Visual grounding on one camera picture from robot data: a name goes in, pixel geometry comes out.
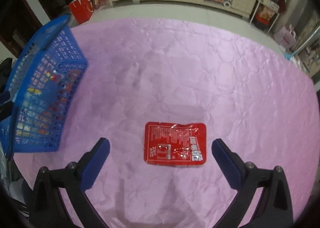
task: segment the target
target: red packet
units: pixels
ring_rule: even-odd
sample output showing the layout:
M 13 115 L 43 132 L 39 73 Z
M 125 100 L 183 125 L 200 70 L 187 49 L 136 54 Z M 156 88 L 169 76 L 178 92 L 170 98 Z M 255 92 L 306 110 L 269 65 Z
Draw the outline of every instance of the red packet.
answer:
M 148 164 L 201 165 L 206 161 L 206 127 L 148 122 L 144 138 L 144 160 Z

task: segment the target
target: snack in basket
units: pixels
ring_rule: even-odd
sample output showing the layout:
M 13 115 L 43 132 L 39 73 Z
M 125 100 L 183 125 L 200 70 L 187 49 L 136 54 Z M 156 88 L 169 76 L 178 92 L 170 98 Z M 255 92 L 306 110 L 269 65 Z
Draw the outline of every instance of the snack in basket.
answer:
M 203 123 L 148 122 L 144 141 L 144 160 L 148 164 L 201 165 L 206 161 Z

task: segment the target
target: blue plastic basket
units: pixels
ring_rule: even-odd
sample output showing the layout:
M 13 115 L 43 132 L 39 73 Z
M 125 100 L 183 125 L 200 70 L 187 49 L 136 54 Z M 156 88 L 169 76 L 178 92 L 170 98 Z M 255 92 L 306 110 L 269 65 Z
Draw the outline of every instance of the blue plastic basket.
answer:
M 67 112 L 87 67 L 70 28 L 61 16 L 41 27 L 23 49 L 6 90 L 12 114 L 0 122 L 6 156 L 59 148 Z

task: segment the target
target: blue gripper pad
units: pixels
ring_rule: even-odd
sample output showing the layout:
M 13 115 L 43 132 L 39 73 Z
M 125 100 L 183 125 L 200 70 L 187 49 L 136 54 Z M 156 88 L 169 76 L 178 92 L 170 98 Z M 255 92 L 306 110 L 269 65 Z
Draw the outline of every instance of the blue gripper pad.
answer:
M 211 150 L 230 187 L 239 190 L 245 179 L 244 162 L 220 138 L 212 142 Z
M 79 174 L 81 191 L 92 188 L 105 160 L 110 153 L 110 142 L 106 138 L 100 138 L 90 152 L 80 159 Z

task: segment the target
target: red gift bag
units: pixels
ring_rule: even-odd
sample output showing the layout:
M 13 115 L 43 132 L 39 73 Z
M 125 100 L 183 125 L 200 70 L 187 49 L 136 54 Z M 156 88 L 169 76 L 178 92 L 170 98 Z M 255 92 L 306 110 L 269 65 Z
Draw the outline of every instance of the red gift bag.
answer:
M 79 24 L 88 21 L 93 13 L 90 0 L 73 0 L 69 4 L 69 8 Z

